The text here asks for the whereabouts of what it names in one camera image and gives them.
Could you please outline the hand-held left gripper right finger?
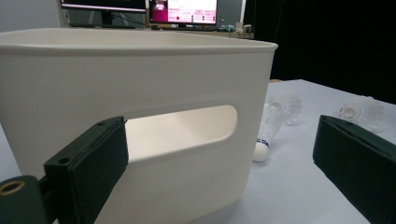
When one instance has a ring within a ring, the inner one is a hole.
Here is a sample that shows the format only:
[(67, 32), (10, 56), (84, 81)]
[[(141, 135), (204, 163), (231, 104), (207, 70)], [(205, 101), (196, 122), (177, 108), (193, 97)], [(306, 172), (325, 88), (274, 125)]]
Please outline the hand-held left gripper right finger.
[(357, 124), (322, 115), (313, 160), (371, 224), (396, 224), (396, 145)]

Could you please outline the wooden desk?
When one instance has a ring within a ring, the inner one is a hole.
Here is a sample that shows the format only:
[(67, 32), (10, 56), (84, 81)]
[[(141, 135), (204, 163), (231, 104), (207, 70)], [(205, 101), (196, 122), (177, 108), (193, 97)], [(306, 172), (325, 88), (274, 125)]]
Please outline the wooden desk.
[[(102, 29), (102, 30), (122, 30), (122, 31), (151, 31), (151, 28), (135, 28), (133, 26), (99, 26), (99, 25), (90, 25), (90, 24), (71, 24), (71, 28), (75, 29)], [(165, 27), (165, 28), (155, 28), (152, 30), (153, 32), (181, 32), (186, 34), (194, 34), (194, 35), (210, 35), (210, 36), (220, 36), (220, 37), (230, 37), (230, 38), (240, 38), (240, 39), (253, 39), (253, 33), (245, 33), (245, 32), (226, 32), (221, 30), (210, 30), (210, 29), (201, 29), (201, 28), (192, 28), (187, 30), (179, 30), (173, 27)]]

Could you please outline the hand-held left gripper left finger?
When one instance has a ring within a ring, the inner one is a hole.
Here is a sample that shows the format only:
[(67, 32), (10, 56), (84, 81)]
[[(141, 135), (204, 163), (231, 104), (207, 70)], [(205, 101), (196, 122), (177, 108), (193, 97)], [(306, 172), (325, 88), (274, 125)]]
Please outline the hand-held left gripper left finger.
[(123, 117), (91, 126), (44, 163), (49, 221), (93, 224), (128, 160)]

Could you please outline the white plastic storage bin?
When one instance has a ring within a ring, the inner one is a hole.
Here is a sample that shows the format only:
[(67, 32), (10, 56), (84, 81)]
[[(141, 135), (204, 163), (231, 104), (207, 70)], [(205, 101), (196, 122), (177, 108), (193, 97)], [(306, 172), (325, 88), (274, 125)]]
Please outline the white plastic storage bin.
[(95, 224), (189, 224), (248, 182), (276, 45), (165, 31), (0, 33), (0, 125), (25, 175), (94, 123), (129, 159)]

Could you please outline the monitor with pink screen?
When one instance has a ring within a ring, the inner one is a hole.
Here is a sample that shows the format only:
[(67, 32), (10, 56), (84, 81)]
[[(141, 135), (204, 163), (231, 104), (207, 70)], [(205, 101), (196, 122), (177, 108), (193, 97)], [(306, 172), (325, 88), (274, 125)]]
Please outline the monitor with pink screen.
[(217, 23), (218, 0), (148, 0), (149, 18), (153, 23)]

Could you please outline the small desk clutter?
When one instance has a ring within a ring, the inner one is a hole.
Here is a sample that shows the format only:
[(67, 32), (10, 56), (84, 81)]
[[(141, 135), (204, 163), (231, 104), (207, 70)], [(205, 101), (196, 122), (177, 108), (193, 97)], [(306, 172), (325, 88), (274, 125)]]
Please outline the small desk clutter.
[(251, 34), (252, 25), (236, 22), (234, 25), (221, 25), (219, 31), (225, 33)]

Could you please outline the dark computer monitor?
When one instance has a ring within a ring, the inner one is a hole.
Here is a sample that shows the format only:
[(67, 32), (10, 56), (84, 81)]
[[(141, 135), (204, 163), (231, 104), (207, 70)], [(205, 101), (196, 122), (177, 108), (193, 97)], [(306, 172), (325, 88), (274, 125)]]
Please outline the dark computer monitor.
[(61, 8), (93, 10), (101, 13), (101, 24), (113, 24), (113, 12), (145, 14), (146, 0), (60, 0)]

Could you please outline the black keyboard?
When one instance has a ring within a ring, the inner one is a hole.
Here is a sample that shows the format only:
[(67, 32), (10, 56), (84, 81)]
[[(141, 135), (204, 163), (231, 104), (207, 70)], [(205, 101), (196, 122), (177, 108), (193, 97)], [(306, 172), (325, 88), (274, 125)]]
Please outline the black keyboard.
[(97, 28), (97, 29), (135, 29), (132, 25), (115, 25), (115, 24), (88, 24), (88, 23), (69, 23), (70, 27), (79, 28)]
[(159, 25), (151, 25), (150, 30), (164, 30), (164, 31), (196, 31), (196, 32), (215, 32), (218, 30), (217, 27), (215, 28), (202, 28), (202, 27), (162, 27)]

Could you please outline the black curtain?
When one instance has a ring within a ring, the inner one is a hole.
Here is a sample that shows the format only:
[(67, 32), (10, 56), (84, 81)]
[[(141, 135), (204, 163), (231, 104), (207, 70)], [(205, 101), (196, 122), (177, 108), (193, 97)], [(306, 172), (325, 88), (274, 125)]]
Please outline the black curtain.
[(396, 104), (396, 0), (246, 0), (244, 21), (278, 44), (271, 78)]

